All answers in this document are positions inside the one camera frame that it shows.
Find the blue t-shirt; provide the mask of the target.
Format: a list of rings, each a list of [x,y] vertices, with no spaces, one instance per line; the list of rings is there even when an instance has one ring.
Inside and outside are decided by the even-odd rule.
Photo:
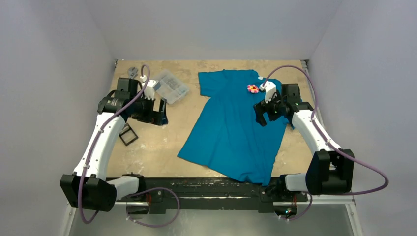
[[[229,178],[268,185],[288,124],[285,118],[261,126],[254,105],[263,93],[255,70],[198,73],[200,94],[208,98],[178,157]]]

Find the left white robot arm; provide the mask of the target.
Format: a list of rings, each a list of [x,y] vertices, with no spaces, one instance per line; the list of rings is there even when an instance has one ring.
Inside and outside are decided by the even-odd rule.
[[[153,125],[166,125],[166,100],[154,110],[155,80],[119,78],[117,88],[98,104],[98,115],[87,149],[73,172],[63,175],[60,187],[74,208],[109,212],[117,200],[129,196],[145,198],[145,181],[140,174],[124,174],[107,180],[107,169],[116,141],[129,118]]]

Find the pink flower brooch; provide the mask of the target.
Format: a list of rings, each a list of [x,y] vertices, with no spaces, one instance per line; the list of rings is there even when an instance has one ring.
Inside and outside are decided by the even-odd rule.
[[[260,90],[255,84],[250,84],[247,85],[247,91],[252,94],[257,94]]]

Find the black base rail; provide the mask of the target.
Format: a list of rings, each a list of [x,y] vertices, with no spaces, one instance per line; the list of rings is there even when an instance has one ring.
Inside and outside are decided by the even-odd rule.
[[[127,196],[118,204],[150,207],[151,214],[168,209],[181,210],[254,210],[258,213],[296,212],[296,204],[308,202],[299,192],[288,192],[273,177],[266,187],[226,177],[147,177],[139,189],[150,190],[141,196]]]

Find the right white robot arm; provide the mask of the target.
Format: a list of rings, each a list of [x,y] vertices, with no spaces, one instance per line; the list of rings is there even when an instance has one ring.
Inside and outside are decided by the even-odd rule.
[[[265,94],[264,100],[254,105],[256,122],[266,126],[264,114],[270,121],[286,118],[307,143],[312,159],[306,173],[281,175],[276,187],[277,196],[290,199],[295,192],[309,192],[312,195],[338,195],[351,190],[354,163],[344,157],[352,156],[349,149],[330,144],[330,136],[319,131],[321,127],[313,115],[313,107],[303,102],[298,84],[283,84],[279,92],[272,82],[259,86]]]

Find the aluminium frame rail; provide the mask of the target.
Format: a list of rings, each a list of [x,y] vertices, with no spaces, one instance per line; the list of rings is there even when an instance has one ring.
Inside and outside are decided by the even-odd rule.
[[[361,236],[363,234],[349,196],[316,196],[309,210],[294,221],[255,210],[181,210],[163,228],[150,228],[126,219],[126,203],[100,213],[84,224],[75,208],[67,208],[61,236]]]

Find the clear plastic organizer box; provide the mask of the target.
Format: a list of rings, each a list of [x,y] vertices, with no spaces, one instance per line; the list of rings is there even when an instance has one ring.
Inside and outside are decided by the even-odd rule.
[[[167,69],[164,69],[159,74],[153,76],[153,80],[157,81],[155,91],[164,98],[169,105],[181,100],[189,92],[188,85]]]

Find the red handled adjustable wrench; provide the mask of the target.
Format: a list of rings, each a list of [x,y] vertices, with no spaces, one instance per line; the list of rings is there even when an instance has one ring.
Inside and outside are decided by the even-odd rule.
[[[127,71],[129,79],[135,79],[138,76],[138,68],[130,67]]]

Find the small black square frame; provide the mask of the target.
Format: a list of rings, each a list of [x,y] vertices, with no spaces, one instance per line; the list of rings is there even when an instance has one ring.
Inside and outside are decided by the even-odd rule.
[[[132,127],[128,123],[126,123],[121,132],[119,133],[119,138],[125,146],[128,146],[132,144],[134,141],[136,141],[139,138],[139,136],[132,129]]]

